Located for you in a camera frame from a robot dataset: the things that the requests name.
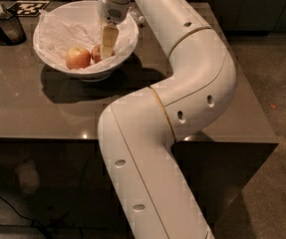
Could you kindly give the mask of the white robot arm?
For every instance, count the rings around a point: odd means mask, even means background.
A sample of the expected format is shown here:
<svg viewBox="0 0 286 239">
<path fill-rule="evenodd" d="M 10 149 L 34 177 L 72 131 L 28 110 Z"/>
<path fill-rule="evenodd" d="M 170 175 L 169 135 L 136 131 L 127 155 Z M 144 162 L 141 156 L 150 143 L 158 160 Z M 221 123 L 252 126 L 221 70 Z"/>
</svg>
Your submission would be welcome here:
<svg viewBox="0 0 286 239">
<path fill-rule="evenodd" d="M 98 0 L 104 20 L 135 1 L 172 68 L 171 77 L 123 96 L 100 116 L 98 137 L 136 239 L 214 239 L 171 146 L 229 106 L 236 67 L 229 47 L 185 0 Z"/>
</svg>

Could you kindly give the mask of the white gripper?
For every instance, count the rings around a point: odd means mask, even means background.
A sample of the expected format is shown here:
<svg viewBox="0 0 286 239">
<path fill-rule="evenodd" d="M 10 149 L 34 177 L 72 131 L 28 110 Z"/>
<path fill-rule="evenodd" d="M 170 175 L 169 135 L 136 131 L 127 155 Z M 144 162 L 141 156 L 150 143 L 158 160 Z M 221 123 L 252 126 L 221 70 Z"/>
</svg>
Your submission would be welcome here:
<svg viewBox="0 0 286 239">
<path fill-rule="evenodd" d="M 114 47 L 119 35 L 116 25 L 125 21 L 130 7 L 130 0 L 97 0 L 97 11 L 101 29 L 101 58 L 106 59 L 113 55 Z"/>
</svg>

